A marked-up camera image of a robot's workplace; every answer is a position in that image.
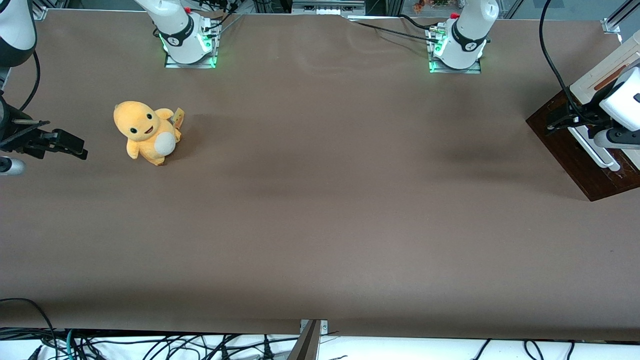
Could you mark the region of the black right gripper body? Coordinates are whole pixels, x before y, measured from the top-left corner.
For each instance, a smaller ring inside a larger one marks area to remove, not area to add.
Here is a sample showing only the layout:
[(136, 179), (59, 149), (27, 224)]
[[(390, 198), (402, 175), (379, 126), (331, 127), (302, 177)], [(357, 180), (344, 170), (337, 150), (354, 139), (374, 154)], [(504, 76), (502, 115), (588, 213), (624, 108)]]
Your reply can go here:
[(52, 152), (50, 143), (43, 138), (46, 131), (42, 126), (50, 121), (34, 120), (29, 115), (9, 105), (0, 98), (0, 149), (2, 152), (29, 155), (44, 159), (47, 152)]

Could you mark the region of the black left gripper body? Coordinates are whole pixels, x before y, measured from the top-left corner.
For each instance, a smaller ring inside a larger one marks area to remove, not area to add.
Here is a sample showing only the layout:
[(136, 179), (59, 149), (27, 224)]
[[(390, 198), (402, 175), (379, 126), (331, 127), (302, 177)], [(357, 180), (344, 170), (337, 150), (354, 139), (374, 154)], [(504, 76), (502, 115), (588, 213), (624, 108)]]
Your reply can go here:
[(601, 132), (609, 128), (609, 115), (600, 107), (597, 101), (590, 101), (587, 104), (581, 104), (578, 100), (574, 100), (574, 109), (576, 118), (573, 121), (573, 127), (590, 126), (595, 132)]

